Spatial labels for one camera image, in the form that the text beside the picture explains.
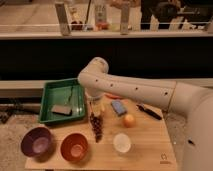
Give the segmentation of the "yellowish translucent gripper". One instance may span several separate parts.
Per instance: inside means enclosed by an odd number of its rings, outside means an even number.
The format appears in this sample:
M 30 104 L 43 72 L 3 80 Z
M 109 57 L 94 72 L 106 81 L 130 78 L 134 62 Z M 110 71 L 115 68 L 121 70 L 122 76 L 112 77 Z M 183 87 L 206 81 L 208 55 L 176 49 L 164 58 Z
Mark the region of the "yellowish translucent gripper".
M 93 98 L 91 96 L 88 96 L 87 100 L 88 100 L 91 112 L 96 117 L 104 114 L 105 107 L 104 107 L 104 105 L 102 103 L 102 99 L 101 98 Z

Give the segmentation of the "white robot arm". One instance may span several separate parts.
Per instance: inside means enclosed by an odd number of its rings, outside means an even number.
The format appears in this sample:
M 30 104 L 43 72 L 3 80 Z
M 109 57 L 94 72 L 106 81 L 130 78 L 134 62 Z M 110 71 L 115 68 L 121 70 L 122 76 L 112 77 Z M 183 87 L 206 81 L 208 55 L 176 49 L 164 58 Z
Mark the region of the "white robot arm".
M 78 74 L 92 99 L 103 92 L 145 103 L 188 118 L 181 171 L 213 171 L 213 89 L 177 81 L 116 76 L 94 57 Z

